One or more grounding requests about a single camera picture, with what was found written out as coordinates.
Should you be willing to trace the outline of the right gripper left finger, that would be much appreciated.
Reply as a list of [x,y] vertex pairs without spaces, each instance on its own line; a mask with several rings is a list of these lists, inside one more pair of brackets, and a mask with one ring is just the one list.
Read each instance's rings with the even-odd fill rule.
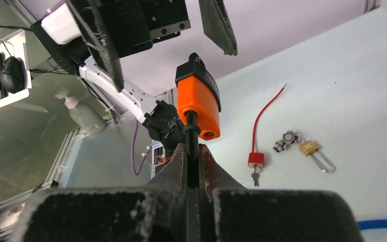
[[46,189],[28,199],[12,241],[185,241],[186,146],[140,187]]

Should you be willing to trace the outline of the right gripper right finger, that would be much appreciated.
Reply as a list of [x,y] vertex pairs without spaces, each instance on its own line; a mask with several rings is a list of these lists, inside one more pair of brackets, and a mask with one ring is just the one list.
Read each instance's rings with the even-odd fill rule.
[[320,190],[248,189],[199,146],[201,241],[363,241],[347,202]]

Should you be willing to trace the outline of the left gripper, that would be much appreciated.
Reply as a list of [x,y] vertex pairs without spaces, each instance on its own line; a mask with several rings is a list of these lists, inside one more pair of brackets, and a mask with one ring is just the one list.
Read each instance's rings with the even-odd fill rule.
[[[93,56],[98,68],[112,81],[117,92],[124,79],[119,58],[152,48],[154,43],[180,35],[191,27],[185,1],[66,1],[81,31],[68,44],[58,45],[41,27],[31,25],[54,61],[67,73]],[[236,37],[223,0],[199,0],[204,34],[225,55],[237,55]]]

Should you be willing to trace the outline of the orange black padlock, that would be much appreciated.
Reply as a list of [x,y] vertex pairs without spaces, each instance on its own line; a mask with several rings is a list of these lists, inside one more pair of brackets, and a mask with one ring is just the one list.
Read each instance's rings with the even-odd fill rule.
[[189,186],[199,181],[199,138],[209,141],[221,136],[220,92],[200,56],[193,52],[176,69],[177,113],[184,124]]

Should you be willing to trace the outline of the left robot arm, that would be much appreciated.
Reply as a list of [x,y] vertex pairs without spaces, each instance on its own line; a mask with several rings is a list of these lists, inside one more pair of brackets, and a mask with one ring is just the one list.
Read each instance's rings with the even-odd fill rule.
[[220,136],[217,83],[196,53],[176,69],[176,105],[159,101],[123,77],[120,59],[190,28],[185,1],[63,1],[31,25],[67,73],[93,83],[125,106],[153,140],[173,150],[195,137]]

